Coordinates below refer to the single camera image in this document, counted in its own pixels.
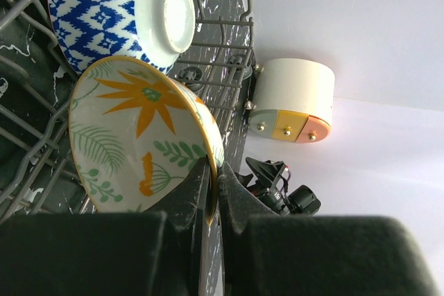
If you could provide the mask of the yellow star patterned bowl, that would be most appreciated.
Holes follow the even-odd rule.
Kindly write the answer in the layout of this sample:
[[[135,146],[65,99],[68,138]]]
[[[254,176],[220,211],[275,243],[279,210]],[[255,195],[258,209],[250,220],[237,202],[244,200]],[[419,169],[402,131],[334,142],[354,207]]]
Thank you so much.
[[[122,55],[92,63],[71,97],[69,140],[80,182],[98,212],[151,208],[205,158],[207,209],[214,215],[225,159],[221,131],[201,98],[151,65]]]

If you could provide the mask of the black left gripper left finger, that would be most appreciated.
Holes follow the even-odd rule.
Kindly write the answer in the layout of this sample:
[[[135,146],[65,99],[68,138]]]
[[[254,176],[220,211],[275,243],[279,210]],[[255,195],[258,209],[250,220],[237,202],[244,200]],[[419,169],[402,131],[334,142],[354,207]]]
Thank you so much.
[[[2,295],[198,295],[210,163],[141,213],[1,224]]]

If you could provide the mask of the red geometric patterned bowl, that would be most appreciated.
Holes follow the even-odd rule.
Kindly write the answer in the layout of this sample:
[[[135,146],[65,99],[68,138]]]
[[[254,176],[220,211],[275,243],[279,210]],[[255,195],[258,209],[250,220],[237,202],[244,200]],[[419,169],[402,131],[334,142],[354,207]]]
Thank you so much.
[[[124,55],[168,73],[194,38],[194,0],[48,0],[53,31],[72,69]]]

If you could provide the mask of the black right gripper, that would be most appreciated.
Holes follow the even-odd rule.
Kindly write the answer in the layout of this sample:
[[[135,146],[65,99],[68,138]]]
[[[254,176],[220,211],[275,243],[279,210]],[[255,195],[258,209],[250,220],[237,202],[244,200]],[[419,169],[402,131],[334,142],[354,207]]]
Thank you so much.
[[[289,193],[291,172],[284,162],[272,162],[271,160],[261,162],[247,157],[246,164],[254,174],[234,173],[237,180],[246,190],[278,215],[312,216],[319,211],[321,201],[308,186],[301,185]]]

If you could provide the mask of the white round drawer cabinet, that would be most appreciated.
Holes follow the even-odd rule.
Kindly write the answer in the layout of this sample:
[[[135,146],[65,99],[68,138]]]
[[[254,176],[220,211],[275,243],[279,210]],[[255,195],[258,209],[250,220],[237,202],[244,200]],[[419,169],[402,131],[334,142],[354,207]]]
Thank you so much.
[[[249,111],[250,129],[259,136],[292,143],[324,140],[332,127],[334,72],[298,58],[264,63]]]

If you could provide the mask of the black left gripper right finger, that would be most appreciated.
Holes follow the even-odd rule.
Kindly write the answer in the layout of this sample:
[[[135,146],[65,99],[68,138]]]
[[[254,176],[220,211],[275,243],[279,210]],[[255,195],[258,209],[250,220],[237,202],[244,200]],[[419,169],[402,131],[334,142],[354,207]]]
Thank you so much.
[[[228,295],[437,295],[413,236],[384,216],[279,216],[218,171]]]

